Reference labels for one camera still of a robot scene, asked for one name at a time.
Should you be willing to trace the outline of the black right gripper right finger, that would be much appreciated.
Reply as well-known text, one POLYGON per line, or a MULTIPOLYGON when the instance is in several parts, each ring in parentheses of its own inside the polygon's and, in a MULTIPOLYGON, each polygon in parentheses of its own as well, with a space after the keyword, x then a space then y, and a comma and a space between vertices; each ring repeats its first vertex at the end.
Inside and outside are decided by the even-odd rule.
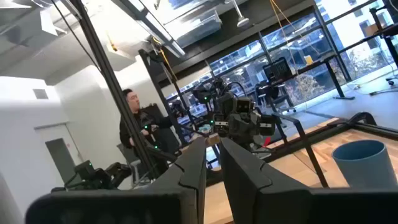
POLYGON ((221 140, 223 182, 235 224, 306 224, 309 188, 229 138, 221 140))

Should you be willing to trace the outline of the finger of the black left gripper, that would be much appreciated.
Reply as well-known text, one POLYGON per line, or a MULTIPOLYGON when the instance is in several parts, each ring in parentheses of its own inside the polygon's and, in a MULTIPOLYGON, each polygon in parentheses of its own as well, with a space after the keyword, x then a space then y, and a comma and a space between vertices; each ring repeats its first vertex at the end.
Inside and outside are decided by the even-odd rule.
POLYGON ((258 121, 250 120, 246 123, 245 143, 253 142, 253 137, 259 135, 258 121))
POLYGON ((246 122, 238 119, 229 120, 229 138, 238 144, 245 140, 246 122))

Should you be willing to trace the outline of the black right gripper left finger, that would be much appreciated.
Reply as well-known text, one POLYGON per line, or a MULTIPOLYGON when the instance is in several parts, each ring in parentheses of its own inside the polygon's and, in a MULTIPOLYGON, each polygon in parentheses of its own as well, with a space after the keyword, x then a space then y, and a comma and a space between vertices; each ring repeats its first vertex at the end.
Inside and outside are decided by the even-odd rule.
POLYGON ((203 224, 206 189, 206 140, 197 138, 151 184, 146 224, 203 224))

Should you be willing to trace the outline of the blue plastic cup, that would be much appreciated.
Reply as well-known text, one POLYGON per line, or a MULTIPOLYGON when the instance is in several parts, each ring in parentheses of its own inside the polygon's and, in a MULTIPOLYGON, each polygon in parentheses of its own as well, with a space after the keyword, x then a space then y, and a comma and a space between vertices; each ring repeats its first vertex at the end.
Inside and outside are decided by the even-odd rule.
POLYGON ((383 142, 365 139, 337 147, 332 158, 350 187, 398 188, 398 180, 383 142))

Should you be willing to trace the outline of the black office chair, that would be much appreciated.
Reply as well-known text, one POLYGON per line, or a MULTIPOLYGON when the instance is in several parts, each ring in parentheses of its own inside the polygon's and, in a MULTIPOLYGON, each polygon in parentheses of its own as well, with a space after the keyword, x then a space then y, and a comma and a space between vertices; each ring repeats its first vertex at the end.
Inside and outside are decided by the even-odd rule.
POLYGON ((254 90, 255 100, 261 111, 271 108, 273 112, 297 111, 284 84, 270 86, 267 83, 258 83, 254 90))

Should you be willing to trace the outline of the black computer monitor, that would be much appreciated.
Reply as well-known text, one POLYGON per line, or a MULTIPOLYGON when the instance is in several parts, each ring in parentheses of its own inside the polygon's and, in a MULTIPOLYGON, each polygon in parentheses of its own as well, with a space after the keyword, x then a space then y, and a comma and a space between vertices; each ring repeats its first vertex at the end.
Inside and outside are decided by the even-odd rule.
POLYGON ((271 83, 275 83, 280 80, 286 81, 293 77, 292 71, 285 57, 281 57, 275 62, 264 65, 262 68, 268 81, 271 83))

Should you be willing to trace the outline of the black standing desk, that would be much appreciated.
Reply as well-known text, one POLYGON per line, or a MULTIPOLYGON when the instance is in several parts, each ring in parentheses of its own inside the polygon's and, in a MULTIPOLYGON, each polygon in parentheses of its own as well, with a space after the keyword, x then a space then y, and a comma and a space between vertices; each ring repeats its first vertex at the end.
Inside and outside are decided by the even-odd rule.
MULTIPOLYGON (((345 94, 343 93, 343 90, 341 89, 341 86, 340 86, 340 84, 339 84, 339 82, 337 80, 336 74, 335 74, 334 70, 332 69, 332 67, 330 65, 330 61, 333 60, 334 58, 336 58, 336 54, 334 54, 334 53, 326 54, 322 58, 314 61, 313 64, 306 65, 305 67, 296 70, 294 73, 292 73, 293 77, 290 78, 290 79, 293 79, 293 78, 295 78, 297 76, 301 76, 302 74, 307 73, 308 71, 313 70, 314 68, 317 68, 319 66, 325 65, 327 67, 327 70, 328 70, 328 73, 330 75, 330 78, 331 78, 331 80, 332 80, 332 82, 333 82, 333 84, 334 84, 334 86, 335 86, 335 88, 336 88, 336 90, 338 92, 338 96, 334 96, 333 98, 334 99, 339 99, 339 100, 354 100, 355 99, 354 96, 345 96, 345 94)), ((276 85, 279 85, 279 84, 284 83, 286 81, 280 80, 280 81, 275 82, 275 83, 269 82, 268 85, 276 86, 276 85)))

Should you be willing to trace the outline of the white ceiling lamp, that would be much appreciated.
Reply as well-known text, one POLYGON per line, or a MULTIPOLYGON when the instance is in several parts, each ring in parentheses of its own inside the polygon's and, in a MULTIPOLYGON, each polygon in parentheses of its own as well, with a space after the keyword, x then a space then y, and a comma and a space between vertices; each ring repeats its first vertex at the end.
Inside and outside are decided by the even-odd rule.
POLYGON ((237 23, 237 27, 243 27, 245 25, 248 24, 249 19, 244 17, 242 12, 240 11, 240 8, 236 2, 236 0, 231 0, 231 2, 233 3, 233 6, 238 14, 238 23, 237 23))

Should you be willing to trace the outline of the black gantry post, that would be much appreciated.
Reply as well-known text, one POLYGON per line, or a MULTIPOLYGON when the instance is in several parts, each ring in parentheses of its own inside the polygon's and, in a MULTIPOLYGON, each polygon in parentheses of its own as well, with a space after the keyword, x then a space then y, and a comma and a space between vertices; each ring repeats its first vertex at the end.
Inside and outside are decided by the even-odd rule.
POLYGON ((156 163, 149 155, 149 148, 146 144, 146 138, 141 133, 141 129, 138 126, 137 121, 130 110, 125 96, 122 93, 122 89, 114 74, 114 70, 109 62, 104 48, 102 47, 99 37, 90 21, 90 18, 84 8, 83 3, 80 0, 69 1, 76 8, 81 17, 81 19, 79 19, 80 26, 101 70, 101 74, 104 77, 106 84, 111 92, 115 104, 118 107, 121 117, 125 122, 125 127, 130 134, 132 140, 134 141, 134 145, 136 147, 136 151, 139 154, 141 162, 147 167, 148 171, 154 178, 160 177, 160 173, 156 167, 156 163))
POLYGON ((160 56, 160 55, 151 55, 150 53, 146 52, 144 49, 140 49, 138 51, 139 55, 141 56, 141 59, 144 62, 144 65, 149 73, 150 79, 152 83, 155 86, 156 92, 158 96, 160 97, 160 100, 167 112, 168 117, 170 118, 173 127, 175 129, 175 132, 178 136, 178 140, 181 142, 181 146, 186 146, 187 142, 182 134, 182 130, 180 125, 178 124, 178 121, 176 117, 172 114, 172 110, 169 107, 169 103, 165 99, 165 96, 161 90, 161 87, 159 85, 159 82, 156 79, 156 72, 155 72, 155 66, 158 65, 163 68, 164 73, 167 73, 167 69, 165 67, 165 60, 160 56))

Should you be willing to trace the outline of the black aluminium table frame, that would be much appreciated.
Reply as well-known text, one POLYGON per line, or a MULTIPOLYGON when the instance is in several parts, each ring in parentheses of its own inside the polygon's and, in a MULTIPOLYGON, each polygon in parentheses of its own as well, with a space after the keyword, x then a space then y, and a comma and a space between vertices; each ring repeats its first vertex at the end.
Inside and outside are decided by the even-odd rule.
POLYGON ((262 158, 265 162, 272 162, 304 149, 309 153, 310 161, 314 164, 317 160, 315 159, 315 152, 312 149, 312 145, 350 129, 357 129, 388 139, 398 140, 398 130, 378 126, 372 114, 368 112, 357 113, 350 119, 332 118, 309 129, 304 129, 298 119, 278 113, 274 113, 273 117, 277 118, 278 121, 284 119, 293 123, 298 134, 287 138, 283 130, 280 130, 282 140, 269 145, 273 153, 262 158))

